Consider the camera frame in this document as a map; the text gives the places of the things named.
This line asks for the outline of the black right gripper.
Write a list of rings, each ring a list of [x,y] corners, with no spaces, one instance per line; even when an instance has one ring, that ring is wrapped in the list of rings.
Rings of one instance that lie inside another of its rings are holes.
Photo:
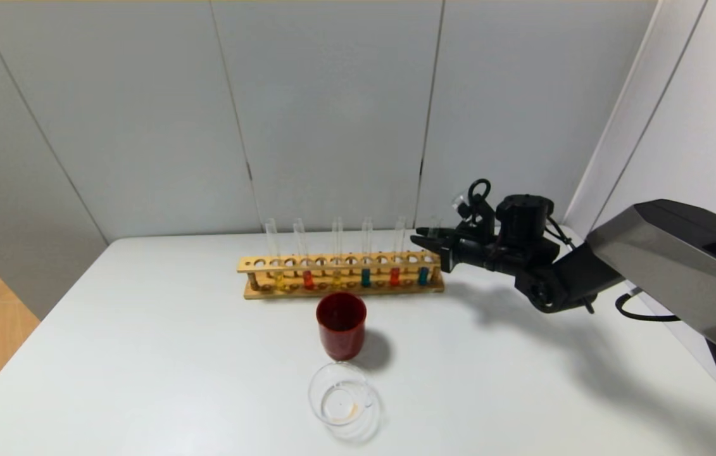
[[[416,228],[410,241],[422,250],[439,254],[443,272],[451,272],[461,263],[486,269],[485,263],[492,251],[492,240],[488,237],[471,236],[439,226]]]

